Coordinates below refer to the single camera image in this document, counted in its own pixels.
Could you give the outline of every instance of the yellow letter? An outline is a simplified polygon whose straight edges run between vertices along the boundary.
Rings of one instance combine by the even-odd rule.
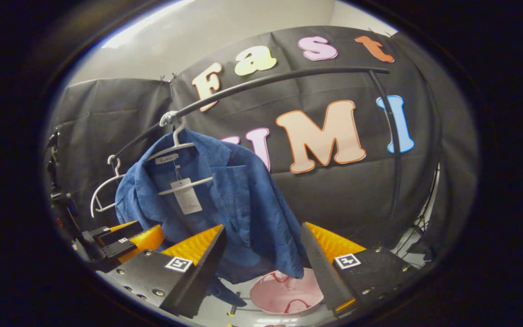
[[[256,70],[270,69],[278,62],[276,58],[271,57],[270,49],[263,45],[243,50],[237,54],[235,60],[239,61],[235,65],[235,73],[239,76],[251,74]]]
[[[215,73],[219,73],[222,70],[222,65],[218,62],[209,66],[201,74],[198,74],[197,77],[191,82],[195,87],[197,87],[197,92],[199,93],[199,99],[205,99],[210,97],[213,93],[211,89],[217,91],[219,89],[219,77]],[[211,108],[217,101],[210,103],[206,106],[201,107],[201,111],[205,111]]]
[[[294,174],[309,172],[316,163],[308,158],[306,148],[314,154],[322,166],[328,166],[334,142],[338,153],[334,161],[348,164],[362,160],[366,151],[360,147],[353,111],[355,103],[349,100],[332,102],[326,108],[324,128],[320,129],[304,112],[294,110],[276,118],[276,124],[286,130],[294,163]]]

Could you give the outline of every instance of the letter m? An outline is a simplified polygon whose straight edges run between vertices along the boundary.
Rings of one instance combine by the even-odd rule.
[[[312,152],[322,166],[328,166],[334,142],[338,153],[334,161],[348,164],[362,160],[366,151],[360,147],[353,111],[355,103],[350,100],[332,102],[326,108],[324,128],[320,129],[304,112],[294,110],[276,118],[276,124],[286,130],[294,163],[292,173],[309,172],[316,163],[308,158],[306,149]]]

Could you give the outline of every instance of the colorful letter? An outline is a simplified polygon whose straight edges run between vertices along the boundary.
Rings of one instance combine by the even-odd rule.
[[[254,129],[245,134],[245,138],[253,144],[253,151],[266,164],[268,171],[270,171],[270,155],[267,153],[266,137],[269,134],[270,130],[267,128]]]
[[[239,76],[251,74],[256,70],[270,69],[278,62],[276,58],[271,57],[270,49],[263,45],[243,50],[237,54],[235,60],[239,61],[235,65],[235,73]]]
[[[330,163],[334,142],[338,153],[334,161],[348,164],[362,160],[366,151],[360,147],[353,111],[355,103],[349,100],[332,102],[326,108],[324,128],[320,129],[304,112],[294,110],[276,118],[276,124],[286,130],[294,163],[292,173],[309,172],[316,163],[308,158],[306,148],[314,154],[322,166]]]
[[[298,46],[303,50],[304,57],[309,60],[326,60],[335,58],[338,51],[332,45],[328,45],[328,40],[323,37],[305,37],[298,41]]]
[[[219,77],[217,76],[216,73],[219,73],[221,72],[222,70],[222,65],[218,62],[212,64],[211,66],[209,66],[209,68],[205,69],[201,74],[198,74],[197,77],[195,77],[193,79],[193,81],[191,82],[193,85],[195,85],[195,87],[197,87],[197,92],[199,93],[199,99],[205,99],[207,97],[210,97],[213,93],[212,93],[212,89],[214,89],[215,91],[218,91],[219,89]],[[216,104],[217,101],[211,103],[211,104],[208,104],[206,106],[202,106],[201,107],[201,111],[205,111],[209,108],[211,108],[212,106],[214,106],[214,104]]]
[[[224,142],[227,142],[227,143],[233,143],[233,144],[239,144],[239,136],[228,136],[224,139],[222,139],[222,141]]]
[[[395,118],[395,125],[397,126],[397,133],[399,135],[399,147],[401,153],[411,150],[415,146],[415,142],[409,136],[409,129],[407,128],[407,121],[405,120],[405,113],[403,112],[403,98],[398,95],[388,95],[387,100],[389,100],[390,110],[393,113]],[[385,104],[382,102],[382,98],[379,97],[376,99],[376,105],[378,105],[383,110],[385,109]],[[395,148],[393,147],[393,137],[390,137],[390,144],[387,147],[390,153],[395,153]]]
[[[384,62],[394,62],[395,59],[390,54],[386,54],[382,52],[380,48],[382,48],[382,44],[372,41],[370,37],[367,36],[359,36],[355,39],[356,42],[364,44],[367,49],[371,52],[373,56],[375,56],[378,60],[384,61]]]

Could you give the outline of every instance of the blue shirt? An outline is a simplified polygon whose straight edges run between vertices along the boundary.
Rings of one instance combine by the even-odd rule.
[[[182,130],[180,143],[195,147],[179,149],[175,161],[157,164],[148,158],[173,146],[169,133],[159,139],[126,173],[116,192],[120,223],[139,221],[145,230],[162,225],[162,248],[177,244],[219,224],[226,227],[227,246],[216,275],[241,283],[273,270],[303,277],[301,259],[306,255],[300,241],[300,225],[272,180],[262,160],[240,145],[226,143]],[[202,211],[183,214],[171,182],[191,182],[212,177],[193,187]]]

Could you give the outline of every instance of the clothing rack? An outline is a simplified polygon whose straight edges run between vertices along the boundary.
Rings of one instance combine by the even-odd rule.
[[[153,126],[148,128],[145,132],[143,132],[143,134],[140,134],[139,136],[135,137],[135,139],[130,141],[127,145],[125,145],[122,149],[120,149],[120,151],[118,151],[115,155],[110,156],[109,163],[110,163],[110,165],[113,165],[112,164],[113,159],[118,160],[118,158],[120,157],[120,155],[122,155],[122,153],[124,153],[124,151],[126,151],[128,148],[132,147],[133,145],[136,145],[137,143],[139,143],[140,141],[145,139],[149,134],[160,129],[162,126],[164,126],[166,124],[171,124],[178,118],[181,118],[187,114],[190,114],[191,112],[197,110],[198,108],[211,104],[212,102],[229,97],[236,93],[240,93],[242,91],[246,91],[248,89],[253,89],[255,87],[259,87],[259,86],[270,84],[270,83],[275,83],[278,81],[296,79],[299,77],[314,76],[314,75],[320,75],[320,74],[334,74],[334,73],[368,73],[369,76],[371,77],[371,80],[374,83],[376,89],[378,90],[378,93],[380,95],[380,98],[382,99],[382,102],[385,105],[384,112],[385,112],[387,121],[390,125],[390,133],[392,136],[393,148],[394,148],[393,156],[394,156],[394,162],[395,162],[394,190],[393,190],[393,194],[392,194],[390,211],[389,211],[389,214],[387,215],[387,221],[392,221],[392,219],[395,215],[395,208],[397,205],[397,201],[399,199],[399,189],[400,189],[400,180],[401,180],[401,151],[400,151],[400,144],[399,144],[399,132],[397,131],[393,112],[392,112],[392,110],[390,110],[390,103],[386,97],[386,92],[385,92],[384,88],[382,87],[380,81],[376,77],[376,74],[390,74],[390,72],[388,70],[383,69],[383,68],[373,68],[373,67],[363,67],[363,66],[312,68],[312,69],[296,70],[294,72],[286,72],[286,73],[282,73],[282,74],[275,74],[275,75],[271,75],[271,76],[261,77],[256,80],[247,81],[245,83],[235,85],[228,89],[219,91],[213,95],[210,95],[209,97],[207,97],[205,99],[201,99],[199,101],[193,102],[192,104],[185,106],[185,108],[183,108],[179,111],[167,112],[161,118],[160,122],[158,122],[157,124],[154,124]]]

